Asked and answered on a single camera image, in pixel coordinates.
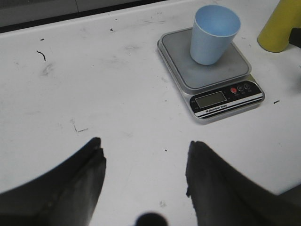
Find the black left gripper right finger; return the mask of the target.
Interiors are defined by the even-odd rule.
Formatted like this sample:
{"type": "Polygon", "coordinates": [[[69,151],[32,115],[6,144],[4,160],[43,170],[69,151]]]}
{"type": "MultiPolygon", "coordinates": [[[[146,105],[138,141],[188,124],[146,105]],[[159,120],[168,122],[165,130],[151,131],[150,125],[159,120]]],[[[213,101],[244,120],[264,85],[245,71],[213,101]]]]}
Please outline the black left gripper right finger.
{"type": "Polygon", "coordinates": [[[192,141],[187,196],[199,226],[299,226],[300,206],[260,187],[204,142],[192,141]]]}

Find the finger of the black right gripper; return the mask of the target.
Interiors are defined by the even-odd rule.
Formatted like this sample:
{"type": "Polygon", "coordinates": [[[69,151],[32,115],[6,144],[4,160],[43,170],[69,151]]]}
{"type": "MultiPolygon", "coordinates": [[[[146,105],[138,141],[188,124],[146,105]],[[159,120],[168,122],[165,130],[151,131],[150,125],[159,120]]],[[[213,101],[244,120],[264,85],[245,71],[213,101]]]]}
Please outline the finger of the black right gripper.
{"type": "Polygon", "coordinates": [[[289,44],[301,48],[301,28],[293,28],[291,30],[289,44]]]}

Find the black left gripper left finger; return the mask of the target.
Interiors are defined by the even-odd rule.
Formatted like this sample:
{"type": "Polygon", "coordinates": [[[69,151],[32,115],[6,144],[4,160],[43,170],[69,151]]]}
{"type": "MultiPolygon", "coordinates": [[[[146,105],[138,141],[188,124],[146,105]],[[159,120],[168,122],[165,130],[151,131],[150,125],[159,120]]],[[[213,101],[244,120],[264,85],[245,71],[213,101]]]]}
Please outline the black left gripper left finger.
{"type": "Polygon", "coordinates": [[[0,195],[2,226],[88,226],[106,171],[98,137],[40,177],[0,195]]]}

